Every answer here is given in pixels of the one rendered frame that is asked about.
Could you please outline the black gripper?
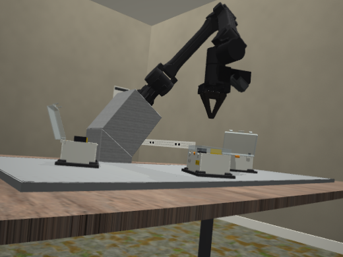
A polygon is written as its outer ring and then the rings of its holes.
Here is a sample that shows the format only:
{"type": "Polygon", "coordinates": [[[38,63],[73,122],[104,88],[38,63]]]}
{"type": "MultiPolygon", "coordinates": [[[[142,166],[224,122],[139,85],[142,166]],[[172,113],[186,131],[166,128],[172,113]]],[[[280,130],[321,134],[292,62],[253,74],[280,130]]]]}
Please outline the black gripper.
{"type": "Polygon", "coordinates": [[[231,89],[231,83],[218,81],[220,65],[222,64],[209,64],[206,66],[204,83],[198,87],[198,94],[200,94],[209,119],[213,119],[216,116],[220,106],[231,89]],[[212,112],[209,99],[216,100],[212,112]]]}

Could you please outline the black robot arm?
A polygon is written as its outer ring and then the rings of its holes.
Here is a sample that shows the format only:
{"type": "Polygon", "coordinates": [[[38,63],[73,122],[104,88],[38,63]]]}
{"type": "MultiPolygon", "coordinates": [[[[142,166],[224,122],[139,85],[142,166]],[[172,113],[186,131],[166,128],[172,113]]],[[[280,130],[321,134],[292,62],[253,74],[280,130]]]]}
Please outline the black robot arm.
{"type": "Polygon", "coordinates": [[[177,52],[165,65],[159,63],[145,78],[148,85],[137,90],[152,106],[157,95],[166,95],[178,81],[175,77],[182,65],[198,50],[198,48],[215,32],[217,35],[211,41],[215,46],[207,49],[206,66],[219,66],[218,81],[231,82],[238,91],[244,92],[251,83],[251,72],[226,67],[227,64],[241,60],[245,55],[247,45],[241,39],[235,25],[236,17],[226,4],[217,4],[213,8],[200,30],[177,52]],[[224,7],[223,7],[224,6],[224,7]],[[163,73],[165,72],[165,74],[163,73]],[[171,78],[171,79],[169,79],[171,78]]]}

